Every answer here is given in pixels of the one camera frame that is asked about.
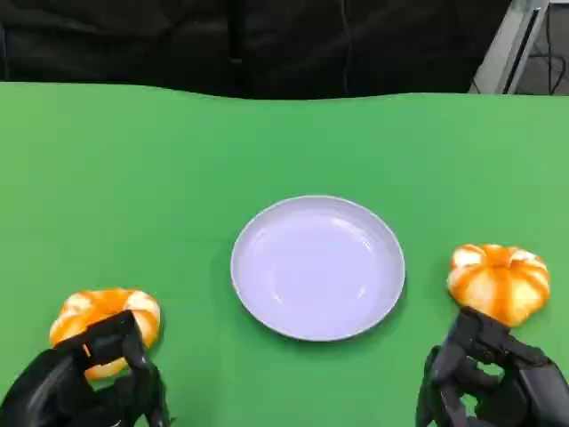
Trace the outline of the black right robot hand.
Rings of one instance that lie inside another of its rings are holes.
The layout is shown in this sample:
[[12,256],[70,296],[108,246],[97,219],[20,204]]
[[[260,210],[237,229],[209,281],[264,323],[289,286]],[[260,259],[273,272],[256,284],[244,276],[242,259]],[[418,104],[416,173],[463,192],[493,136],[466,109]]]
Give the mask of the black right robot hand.
[[428,426],[566,426],[568,383],[542,349],[463,307],[428,354],[415,412]]

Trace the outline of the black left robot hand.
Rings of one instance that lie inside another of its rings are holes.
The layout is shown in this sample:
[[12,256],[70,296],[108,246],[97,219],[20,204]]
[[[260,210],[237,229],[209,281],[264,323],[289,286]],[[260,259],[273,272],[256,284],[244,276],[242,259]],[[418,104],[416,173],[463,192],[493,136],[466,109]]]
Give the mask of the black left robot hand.
[[[88,369],[125,359],[129,374],[95,390]],[[170,426],[165,385],[134,315],[124,310],[37,355],[7,391],[3,426]]]

